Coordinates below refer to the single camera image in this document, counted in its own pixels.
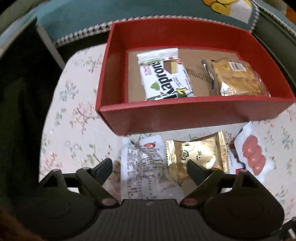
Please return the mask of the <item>clear printed snack packet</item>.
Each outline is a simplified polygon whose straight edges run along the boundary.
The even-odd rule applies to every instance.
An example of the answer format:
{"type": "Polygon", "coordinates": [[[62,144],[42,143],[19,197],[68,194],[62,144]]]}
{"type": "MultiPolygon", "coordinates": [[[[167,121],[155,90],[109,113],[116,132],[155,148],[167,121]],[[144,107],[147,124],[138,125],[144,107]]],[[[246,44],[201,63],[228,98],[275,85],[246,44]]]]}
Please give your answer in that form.
{"type": "Polygon", "coordinates": [[[123,138],[120,193],[122,200],[175,199],[180,202],[184,198],[181,187],[169,175],[165,143],[160,135],[137,142],[123,138]]]}

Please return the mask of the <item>clear bag yellow crackers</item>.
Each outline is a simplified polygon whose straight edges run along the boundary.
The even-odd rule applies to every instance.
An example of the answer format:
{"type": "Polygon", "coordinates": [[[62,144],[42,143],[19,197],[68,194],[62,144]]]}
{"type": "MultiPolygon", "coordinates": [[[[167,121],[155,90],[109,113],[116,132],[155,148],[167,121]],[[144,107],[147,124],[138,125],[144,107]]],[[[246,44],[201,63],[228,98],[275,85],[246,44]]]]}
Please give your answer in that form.
{"type": "Polygon", "coordinates": [[[270,93],[261,77],[245,61],[236,61],[229,58],[214,61],[203,59],[202,65],[210,79],[211,95],[270,97],[270,93]]]}

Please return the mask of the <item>teal lion sofa cover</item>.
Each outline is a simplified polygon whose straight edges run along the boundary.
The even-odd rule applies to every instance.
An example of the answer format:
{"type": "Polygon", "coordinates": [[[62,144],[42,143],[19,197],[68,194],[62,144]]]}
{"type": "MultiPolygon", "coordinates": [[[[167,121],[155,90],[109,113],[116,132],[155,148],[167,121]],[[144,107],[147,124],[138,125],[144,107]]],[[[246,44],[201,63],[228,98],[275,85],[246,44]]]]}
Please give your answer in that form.
{"type": "Polygon", "coordinates": [[[238,15],[215,13],[201,1],[45,1],[28,7],[25,15],[2,31],[1,43],[32,19],[37,19],[56,46],[106,32],[116,21],[158,17],[201,19],[253,31],[259,13],[265,12],[295,34],[295,25],[263,1],[251,1],[252,11],[246,22],[238,15]]]}

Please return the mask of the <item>gold foil snack packet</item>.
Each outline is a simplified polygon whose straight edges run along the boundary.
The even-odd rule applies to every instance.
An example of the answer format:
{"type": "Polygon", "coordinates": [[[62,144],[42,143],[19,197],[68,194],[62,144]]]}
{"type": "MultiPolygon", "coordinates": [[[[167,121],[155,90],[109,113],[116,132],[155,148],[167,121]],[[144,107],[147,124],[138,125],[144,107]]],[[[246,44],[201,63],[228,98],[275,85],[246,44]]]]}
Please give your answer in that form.
{"type": "Polygon", "coordinates": [[[166,141],[166,160],[171,178],[179,181],[187,178],[187,162],[205,168],[216,168],[229,172],[228,148],[224,131],[220,131],[205,137],[188,142],[168,140],[166,141]]]}

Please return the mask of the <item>pink sausage packet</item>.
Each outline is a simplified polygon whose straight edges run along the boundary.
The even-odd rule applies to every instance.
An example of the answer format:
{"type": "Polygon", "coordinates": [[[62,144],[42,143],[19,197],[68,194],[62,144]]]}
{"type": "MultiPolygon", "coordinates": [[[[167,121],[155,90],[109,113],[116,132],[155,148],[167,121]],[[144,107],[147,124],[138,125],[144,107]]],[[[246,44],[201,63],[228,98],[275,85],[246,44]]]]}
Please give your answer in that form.
{"type": "Polygon", "coordinates": [[[267,174],[274,169],[274,163],[267,156],[267,147],[253,122],[248,122],[234,140],[238,159],[260,182],[264,183],[267,174]]]}

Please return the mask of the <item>white Kapron wafer packet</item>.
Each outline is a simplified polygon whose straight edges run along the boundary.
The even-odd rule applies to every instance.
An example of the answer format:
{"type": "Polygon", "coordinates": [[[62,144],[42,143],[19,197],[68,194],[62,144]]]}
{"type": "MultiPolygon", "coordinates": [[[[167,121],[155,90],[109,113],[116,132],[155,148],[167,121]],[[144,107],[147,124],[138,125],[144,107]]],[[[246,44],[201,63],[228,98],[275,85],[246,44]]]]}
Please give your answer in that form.
{"type": "Polygon", "coordinates": [[[138,53],[137,59],[146,100],[195,96],[178,48],[138,53]]]}

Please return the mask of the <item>floral tablecloth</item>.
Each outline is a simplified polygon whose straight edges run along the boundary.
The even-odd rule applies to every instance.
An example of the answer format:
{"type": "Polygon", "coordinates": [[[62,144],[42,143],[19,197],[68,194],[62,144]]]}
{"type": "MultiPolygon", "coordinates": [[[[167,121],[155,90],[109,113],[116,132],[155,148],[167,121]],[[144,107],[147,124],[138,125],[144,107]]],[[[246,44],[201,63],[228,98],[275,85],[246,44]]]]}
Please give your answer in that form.
{"type": "MultiPolygon", "coordinates": [[[[115,135],[95,111],[95,101],[105,45],[75,53],[66,63],[57,83],[41,139],[40,173],[51,170],[74,173],[94,167],[105,158],[114,163],[104,188],[120,198],[122,138],[115,135]]],[[[267,156],[274,164],[264,182],[285,211],[295,216],[295,105],[277,118],[257,121],[267,156]]]]}

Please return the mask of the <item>red cardboard box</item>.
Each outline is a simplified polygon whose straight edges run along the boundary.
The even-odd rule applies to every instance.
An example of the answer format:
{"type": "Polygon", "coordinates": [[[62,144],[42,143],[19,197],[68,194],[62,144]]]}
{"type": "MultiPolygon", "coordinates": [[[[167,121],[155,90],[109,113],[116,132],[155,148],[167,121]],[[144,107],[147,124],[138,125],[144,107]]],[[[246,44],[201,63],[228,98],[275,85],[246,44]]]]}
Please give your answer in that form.
{"type": "Polygon", "coordinates": [[[99,116],[119,136],[259,121],[278,116],[295,95],[264,47],[249,32],[189,19],[146,19],[111,27],[97,92],[99,116]],[[179,49],[194,96],[145,100],[137,53],[179,49]],[[212,96],[202,59],[244,60],[270,96],[212,96]]]}

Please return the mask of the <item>red yellow snack packet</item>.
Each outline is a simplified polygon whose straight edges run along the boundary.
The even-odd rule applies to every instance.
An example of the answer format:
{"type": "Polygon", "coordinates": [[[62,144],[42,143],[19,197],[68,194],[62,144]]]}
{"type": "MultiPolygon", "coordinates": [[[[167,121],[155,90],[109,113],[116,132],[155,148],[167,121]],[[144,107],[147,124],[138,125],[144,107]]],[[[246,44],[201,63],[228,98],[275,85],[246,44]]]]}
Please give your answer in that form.
{"type": "Polygon", "coordinates": [[[239,161],[234,141],[230,141],[228,147],[228,166],[229,174],[238,174],[240,170],[245,169],[245,164],[239,161]]]}

